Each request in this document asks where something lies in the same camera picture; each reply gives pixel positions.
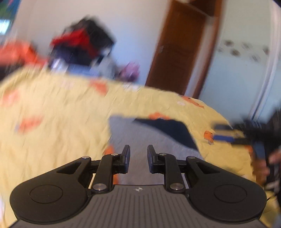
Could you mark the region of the person's right hand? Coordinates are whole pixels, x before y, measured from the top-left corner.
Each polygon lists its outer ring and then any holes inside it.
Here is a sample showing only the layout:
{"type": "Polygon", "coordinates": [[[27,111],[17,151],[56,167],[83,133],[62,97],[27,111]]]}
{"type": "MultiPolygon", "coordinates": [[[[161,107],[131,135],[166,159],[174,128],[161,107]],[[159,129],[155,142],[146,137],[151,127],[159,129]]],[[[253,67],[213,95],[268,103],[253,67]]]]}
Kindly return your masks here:
{"type": "MultiPolygon", "coordinates": [[[[273,152],[268,159],[269,165],[280,164],[280,149],[273,152]]],[[[252,174],[256,177],[259,185],[266,183],[267,177],[270,175],[270,168],[266,164],[266,160],[254,159],[251,163],[253,168],[252,174]]]]}

